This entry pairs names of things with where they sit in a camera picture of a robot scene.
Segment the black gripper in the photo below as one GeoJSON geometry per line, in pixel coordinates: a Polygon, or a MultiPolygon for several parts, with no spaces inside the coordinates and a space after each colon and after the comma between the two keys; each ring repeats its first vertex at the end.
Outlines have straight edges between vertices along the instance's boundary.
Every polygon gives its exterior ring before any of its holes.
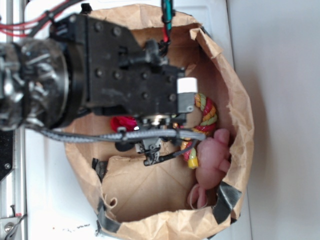
{"type": "Polygon", "coordinates": [[[126,27],[83,14],[57,21],[49,37],[59,43],[69,74],[66,118],[81,110],[98,116],[132,116],[162,124],[179,122],[194,110],[197,80],[159,55],[158,43],[144,47],[126,27]]]}

